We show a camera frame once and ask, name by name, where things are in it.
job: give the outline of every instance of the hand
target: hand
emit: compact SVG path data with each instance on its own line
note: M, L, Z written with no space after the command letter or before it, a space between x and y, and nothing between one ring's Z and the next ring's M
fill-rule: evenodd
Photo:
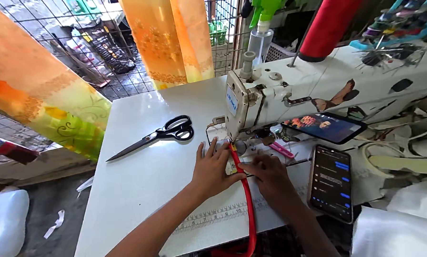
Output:
M252 165L241 163L239 167L258 178L256 181L261 194L280 214L287 214L288 208L301 207L302 201L288 178L286 167L278 157L257 155Z
M203 200L223 192L232 184L247 177L245 173L226 175L226 163L230 154L228 143L223 144L214 154L216 141L215 137L204 157L202 156L204 143L197 149L196 165L190 185L196 188Z

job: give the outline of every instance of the white fabric scrap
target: white fabric scrap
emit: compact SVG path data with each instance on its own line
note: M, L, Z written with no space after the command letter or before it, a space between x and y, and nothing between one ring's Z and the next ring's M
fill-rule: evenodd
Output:
M92 184L93 184L93 180L94 180L94 176L92 176L90 179L88 179L87 181L85 181L85 183L83 183L83 184L81 184L78 188L77 188L77 192L79 192L79 195L77 195L77 198L79 198L80 197L80 193L84 190L84 189L86 189L86 188L88 188L88 187L90 187Z
M363 206L354 226L351 256L427 256L427 219Z
M427 178L426 181L400 189L391 199L387 210L427 219Z
M64 210L58 211L58 215L59 215L59 218L55 221L55 225L50 227L48 231L45 233L45 235L43 236L45 239L47 239L53 233L53 231L55 231L56 228L59 228L64 222Z

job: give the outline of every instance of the phone screen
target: phone screen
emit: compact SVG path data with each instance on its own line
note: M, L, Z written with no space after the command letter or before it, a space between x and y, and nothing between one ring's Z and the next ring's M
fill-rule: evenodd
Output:
M365 129L365 125L361 125L358 121L330 113L311 114L284 121L283 124L336 144L345 143Z
M313 156L310 203L347 223L352 221L350 156L317 145Z

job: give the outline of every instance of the pink thread snips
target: pink thread snips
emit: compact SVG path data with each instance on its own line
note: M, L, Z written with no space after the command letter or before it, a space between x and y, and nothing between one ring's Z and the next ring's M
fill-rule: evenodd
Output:
M269 145L270 148L274 149L275 151L281 153L282 155L288 157L288 158L294 158L294 154L288 151L286 148L281 146L279 143L274 142Z

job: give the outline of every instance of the metal grid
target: metal grid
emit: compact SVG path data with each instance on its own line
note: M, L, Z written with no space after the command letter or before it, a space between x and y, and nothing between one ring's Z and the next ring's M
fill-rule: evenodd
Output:
M221 22L227 27L225 44L212 46L215 76L222 76L238 67L239 55L243 54L240 40L242 18L239 11L243 0L205 0L209 22Z
M88 11L86 14L76 14L69 9L66 1L0 0L0 10L109 100L113 101L153 91L153 83L146 72L126 19L123 19L124 14L119 3L111 4L108 0L94 0L98 7L96 10ZM225 35L227 43L212 47L215 75L220 76L234 68L234 60L239 54L238 49L234 46L238 45L240 35L237 26L238 20L240 20L237 10L240 8L242 0L204 1L208 20L221 21L228 28ZM110 69L111 73L103 75L100 73L100 69L107 66L106 64L85 63L85 65L81 65L80 63L79 66L79 60L87 59L88 54L97 54L97 52L93 48L90 48L90 51L80 48L81 53L69 49L66 42L75 37L82 38L82 36L72 36L65 25L69 23L82 27L82 20L89 15L100 18L108 27L110 38L135 63L136 66L133 70L118 74Z
M138 53L136 45L131 35L131 30L127 26L124 14L119 3L109 3L108 0L95 0L102 6L102 9L88 12L88 14L75 14L66 4L67 0L0 0L0 10L18 26L28 32L37 42L49 50L54 56L66 64L80 77L88 81L96 90L109 100L133 96L136 94L153 91L153 83L148 76L142 58ZM226 44L212 47L215 75L226 74L229 70L237 68L236 58L240 49L239 45L240 20L238 11L243 0L205 0L206 14L209 22L222 21L228 30L225 34ZM88 70L101 74L101 65L79 65L75 59L80 60L83 56L79 53L68 51L66 42L75 36L66 32L63 28L68 22L80 25L80 21L88 15L97 15L109 28L109 35L119 49L135 63L135 68L124 74L111 72L108 76L101 75L101 79L106 85L100 87L92 77L89 77ZM81 54L86 58L88 54L95 53L96 50L81 50ZM26 127L15 120L0 114L0 138L21 144L37 151L45 151L61 147L57 143L41 136L29 127ZM5 156L0 155L0 163L9 161Z
M4 115L0 114L0 138L20 144L31 150L45 151L60 148L61 146L41 136L36 131L26 127ZM0 155L0 163L10 161L9 158Z

